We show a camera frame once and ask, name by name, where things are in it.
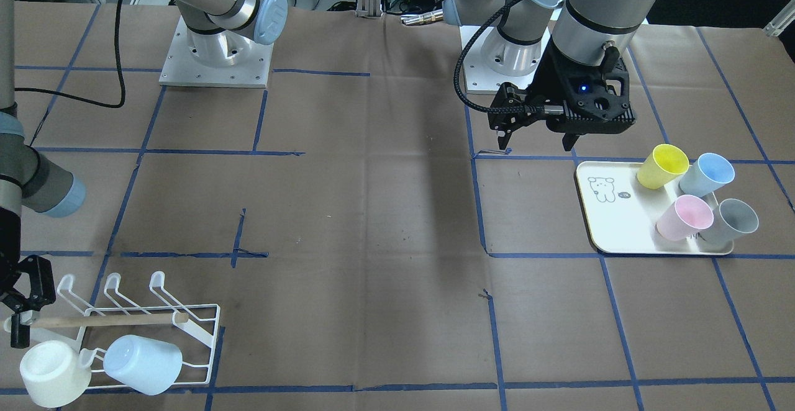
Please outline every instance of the rectangular tray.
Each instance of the rectangular tray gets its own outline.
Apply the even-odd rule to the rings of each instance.
[[[659,189],[647,189],[635,177],[641,163],[585,161],[575,178],[585,222],[594,246],[605,253],[622,255],[724,256],[734,249],[710,244],[698,235],[671,242],[656,232],[655,222],[678,196],[678,179]],[[715,208],[710,193],[704,201]]]

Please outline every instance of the wooden stick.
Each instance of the wooden stick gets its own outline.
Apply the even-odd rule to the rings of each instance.
[[[38,318],[31,327],[63,328],[63,327],[105,327],[105,326],[146,326],[150,324],[170,324],[173,313],[139,314],[139,315],[92,315],[91,317],[56,317]],[[188,314],[177,312],[176,323],[187,323]]]

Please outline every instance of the table surface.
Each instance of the table surface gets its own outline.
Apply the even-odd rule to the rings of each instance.
[[[114,6],[15,9],[18,86],[117,100]],[[216,368],[63,409],[795,409],[795,66],[777,38],[643,26],[637,125],[575,151],[535,125],[497,155],[452,89],[455,27],[291,9],[266,91],[162,88],[177,19],[122,10],[121,109],[18,95],[28,142],[41,122],[32,144],[88,186],[71,217],[25,211],[22,246],[85,297],[121,273],[152,304],[162,270],[182,301],[220,304]],[[761,227],[732,255],[591,246],[576,165],[661,142],[734,163],[718,198]],[[22,355],[0,338],[4,409],[37,409]]]

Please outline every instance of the white rack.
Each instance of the white rack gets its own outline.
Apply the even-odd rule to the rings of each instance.
[[[204,380],[194,382],[176,382],[174,386],[187,385],[207,385],[210,383],[213,363],[216,357],[216,343],[218,341],[219,322],[221,307],[218,304],[190,304],[185,305],[177,298],[173,297],[165,287],[165,273],[156,271],[152,273],[148,289],[162,303],[162,305],[146,306],[136,304],[130,298],[119,292],[122,282],[122,275],[111,273],[105,280],[105,288],[102,290],[105,297],[114,304],[114,307],[95,307],[85,299],[78,296],[73,291],[75,275],[67,274],[58,283],[58,296],[69,303],[81,317],[55,317],[38,318],[31,323],[31,340],[43,342],[49,340],[59,340],[67,343],[75,351],[79,351],[79,363],[87,368],[94,363],[95,359],[103,360],[105,349],[95,348],[86,349],[83,346],[83,337],[87,327],[106,327],[106,326],[130,326],[130,325],[165,325],[180,329],[181,331],[195,338],[195,340],[207,346],[209,353],[207,362],[193,364],[183,362],[184,366],[191,369],[206,369]],[[211,311],[211,317],[201,318],[196,312],[201,310]],[[208,332],[202,327],[212,327],[212,332]],[[11,331],[11,318],[8,318],[3,327],[6,332]],[[50,331],[51,328],[58,327],[79,327],[77,338],[65,337],[56,332]],[[104,372],[104,369],[92,369],[92,373]],[[108,389],[118,388],[121,383],[100,386],[88,386],[88,389]]]

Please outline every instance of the plastic cup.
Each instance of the plastic cup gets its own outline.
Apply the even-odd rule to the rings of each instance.
[[[74,402],[91,382],[90,366],[80,366],[77,352],[56,340],[33,346],[22,357],[19,372],[30,399],[45,408]]]
[[[165,341],[124,335],[111,344],[102,364],[105,373],[143,394],[161,394],[182,370],[182,352]]]
[[[688,171],[690,161],[678,147],[661,144],[651,151],[638,170],[638,182],[648,189],[658,189]]]
[[[714,216],[707,202],[696,196],[684,195],[676,199],[656,222],[656,230],[671,241],[706,230],[712,225]]]
[[[735,179],[735,168],[717,153],[698,157],[687,173],[679,179],[679,189],[691,196],[703,197]]]
[[[715,208],[714,213],[715,223],[700,233],[707,242],[725,245],[759,228],[759,216],[744,201],[725,199]]]

